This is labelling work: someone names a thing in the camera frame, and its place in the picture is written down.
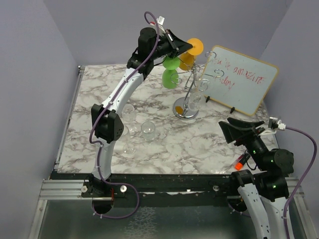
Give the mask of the orange plastic wine glass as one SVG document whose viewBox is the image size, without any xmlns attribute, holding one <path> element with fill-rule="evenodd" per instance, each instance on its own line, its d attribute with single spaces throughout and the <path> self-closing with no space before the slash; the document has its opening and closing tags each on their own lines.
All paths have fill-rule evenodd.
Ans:
<svg viewBox="0 0 319 239">
<path fill-rule="evenodd" d="M 198 38 L 191 38 L 187 43 L 191 44 L 192 48 L 181 54 L 179 57 L 179 68 L 184 71 L 188 71 L 193 67 L 196 57 L 204 50 L 204 45 Z"/>
</svg>

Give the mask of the green plastic wine glass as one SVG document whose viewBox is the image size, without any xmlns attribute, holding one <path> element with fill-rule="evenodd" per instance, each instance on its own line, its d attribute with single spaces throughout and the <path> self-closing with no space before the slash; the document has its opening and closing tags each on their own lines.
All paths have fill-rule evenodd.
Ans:
<svg viewBox="0 0 319 239">
<path fill-rule="evenodd" d="M 179 83 L 177 68 L 180 65 L 180 59 L 178 57 L 170 58 L 166 57 L 163 62 L 165 68 L 162 74 L 162 84 L 167 89 L 174 89 Z"/>
</svg>

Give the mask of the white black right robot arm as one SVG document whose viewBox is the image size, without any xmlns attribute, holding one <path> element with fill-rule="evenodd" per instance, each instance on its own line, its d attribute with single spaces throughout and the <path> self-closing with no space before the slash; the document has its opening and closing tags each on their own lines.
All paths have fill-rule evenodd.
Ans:
<svg viewBox="0 0 319 239">
<path fill-rule="evenodd" d="M 289 198 L 285 177 L 294 171 L 294 155 L 285 149 L 269 150 L 261 139 L 262 135 L 285 130 L 286 124 L 277 118 L 270 118 L 268 128 L 263 124 L 235 118 L 219 122 L 226 142 L 245 146 L 260 170 L 257 174 L 249 170 L 231 173 L 229 189 L 243 199 L 259 239 L 286 239 L 291 222 L 285 208 Z"/>
</svg>

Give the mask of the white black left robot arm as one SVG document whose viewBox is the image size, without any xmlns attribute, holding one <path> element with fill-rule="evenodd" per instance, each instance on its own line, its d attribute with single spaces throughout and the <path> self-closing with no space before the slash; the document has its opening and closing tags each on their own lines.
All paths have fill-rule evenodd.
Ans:
<svg viewBox="0 0 319 239">
<path fill-rule="evenodd" d="M 163 34 L 151 27 L 140 31 L 138 45 L 127 62 L 124 75 L 112 93 L 100 104 L 91 107 L 91 144 L 98 145 L 95 168 L 90 178 L 93 191 L 106 196 L 110 191 L 111 161 L 116 141 L 122 136 L 124 124 L 119 114 L 133 92 L 154 68 L 154 61 L 163 56 L 174 58 L 193 48 L 169 29 Z"/>
</svg>

